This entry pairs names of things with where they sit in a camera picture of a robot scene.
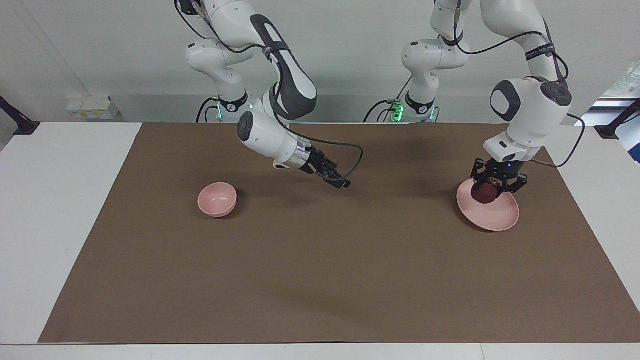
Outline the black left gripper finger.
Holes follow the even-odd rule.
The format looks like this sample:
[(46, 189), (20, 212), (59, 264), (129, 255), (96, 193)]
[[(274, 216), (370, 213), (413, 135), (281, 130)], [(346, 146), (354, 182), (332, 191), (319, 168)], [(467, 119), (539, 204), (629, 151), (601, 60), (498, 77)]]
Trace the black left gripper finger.
[(528, 184), (528, 176), (519, 172), (502, 174), (502, 192), (515, 194)]
[(489, 176), (487, 175), (487, 167), (489, 162), (482, 158), (476, 158), (473, 168), (471, 169), (471, 178), (473, 179), (473, 189), (478, 189), (484, 184), (489, 184)]

